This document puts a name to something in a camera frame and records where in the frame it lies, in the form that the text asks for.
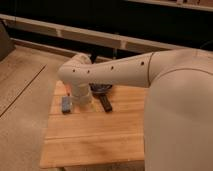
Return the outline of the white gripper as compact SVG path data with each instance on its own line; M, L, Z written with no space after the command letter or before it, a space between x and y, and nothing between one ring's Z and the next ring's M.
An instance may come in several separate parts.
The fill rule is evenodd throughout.
M91 102L91 90L88 84L72 85L71 99L75 104L85 105Z

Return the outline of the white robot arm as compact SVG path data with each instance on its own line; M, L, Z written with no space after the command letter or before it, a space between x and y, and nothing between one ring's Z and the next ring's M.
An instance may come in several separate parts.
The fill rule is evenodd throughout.
M91 83L146 87L145 171L213 171L213 52L158 51L93 64L77 54L58 70L75 102Z

